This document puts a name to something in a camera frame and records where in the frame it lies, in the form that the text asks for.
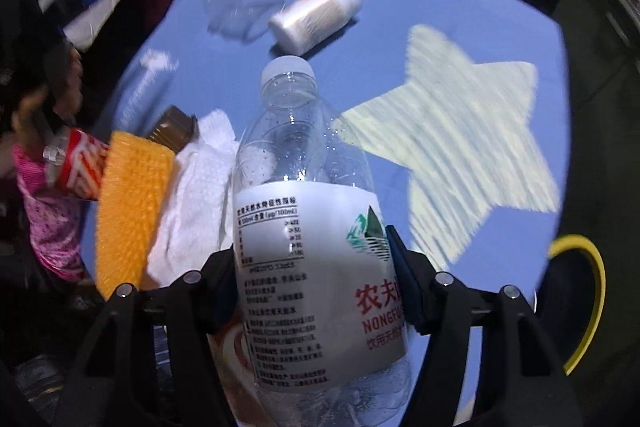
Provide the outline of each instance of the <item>bottle neck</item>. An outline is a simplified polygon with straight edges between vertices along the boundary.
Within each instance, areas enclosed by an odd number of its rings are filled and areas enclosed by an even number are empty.
[[[318,97],[316,80],[305,73],[283,73],[262,87],[262,105],[269,110],[291,110]]]

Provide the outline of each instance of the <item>red label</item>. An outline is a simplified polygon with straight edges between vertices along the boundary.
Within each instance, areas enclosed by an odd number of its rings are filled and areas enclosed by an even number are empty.
[[[56,187],[84,200],[98,200],[109,147],[80,129],[69,130],[65,161]]]

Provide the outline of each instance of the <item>mountain logo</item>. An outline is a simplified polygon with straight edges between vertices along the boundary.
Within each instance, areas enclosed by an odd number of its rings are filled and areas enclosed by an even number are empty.
[[[356,222],[346,239],[355,250],[373,255],[382,261],[388,261],[391,257],[385,229],[371,207],[367,211],[367,216],[359,214],[356,217]]]

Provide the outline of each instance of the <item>orange sponge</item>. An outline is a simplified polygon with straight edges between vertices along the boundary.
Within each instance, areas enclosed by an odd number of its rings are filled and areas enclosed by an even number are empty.
[[[111,136],[95,230],[96,286],[106,299],[123,282],[140,287],[174,156],[125,132]]]

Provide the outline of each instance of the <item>white towel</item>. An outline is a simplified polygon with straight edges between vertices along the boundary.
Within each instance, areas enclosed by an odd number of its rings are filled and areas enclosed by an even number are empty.
[[[198,120],[198,133],[175,157],[148,274],[161,286],[188,270],[202,268],[209,255],[233,242],[231,171],[238,144],[223,111]]]

